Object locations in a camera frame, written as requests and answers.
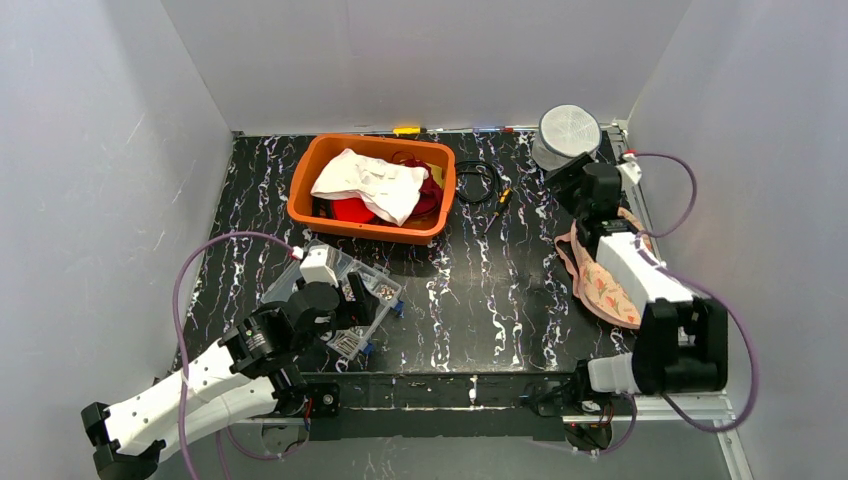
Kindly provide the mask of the peach print mesh laundry bag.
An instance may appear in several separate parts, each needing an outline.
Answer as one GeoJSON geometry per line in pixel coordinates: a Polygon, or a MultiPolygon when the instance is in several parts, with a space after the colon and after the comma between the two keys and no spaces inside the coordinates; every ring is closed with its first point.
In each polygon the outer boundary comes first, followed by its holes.
{"type": "Polygon", "coordinates": [[[554,239],[555,250],[571,280],[572,295],[600,320],[613,326],[638,330],[642,317],[623,287],[578,242],[573,221],[568,233],[554,239]]]}

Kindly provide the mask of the white bra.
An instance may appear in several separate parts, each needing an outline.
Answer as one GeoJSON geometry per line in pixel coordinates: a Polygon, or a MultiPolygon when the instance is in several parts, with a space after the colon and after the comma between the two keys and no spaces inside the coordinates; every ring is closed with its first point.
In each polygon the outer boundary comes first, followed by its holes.
{"type": "Polygon", "coordinates": [[[377,217],[401,226],[410,218],[426,177],[424,168],[389,163],[347,148],[323,168],[310,193],[329,200],[360,198],[377,217]]]}

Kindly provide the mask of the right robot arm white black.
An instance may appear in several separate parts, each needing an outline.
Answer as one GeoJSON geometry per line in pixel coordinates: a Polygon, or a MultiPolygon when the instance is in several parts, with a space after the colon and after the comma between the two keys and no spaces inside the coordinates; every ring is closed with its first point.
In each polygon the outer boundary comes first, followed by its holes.
{"type": "Polygon", "coordinates": [[[584,153],[549,181],[573,218],[554,244],[574,297],[599,319],[637,333],[630,352],[579,362],[576,399],[711,392],[726,385],[727,309],[668,273],[623,208],[624,187],[640,177],[634,155],[612,165],[584,153]]]}

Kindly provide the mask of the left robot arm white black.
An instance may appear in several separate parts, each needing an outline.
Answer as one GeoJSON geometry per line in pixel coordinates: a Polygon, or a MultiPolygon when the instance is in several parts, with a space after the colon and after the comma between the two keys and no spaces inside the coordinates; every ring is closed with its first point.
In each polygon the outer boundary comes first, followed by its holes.
{"type": "Polygon", "coordinates": [[[86,406],[98,477],[147,479],[167,454],[251,417],[277,412],[309,428],[336,415],[338,386],[308,383],[297,358],[357,327],[372,332],[396,303],[358,272],[339,285],[299,279],[286,299],[260,305],[178,372],[123,402],[86,406]]]}

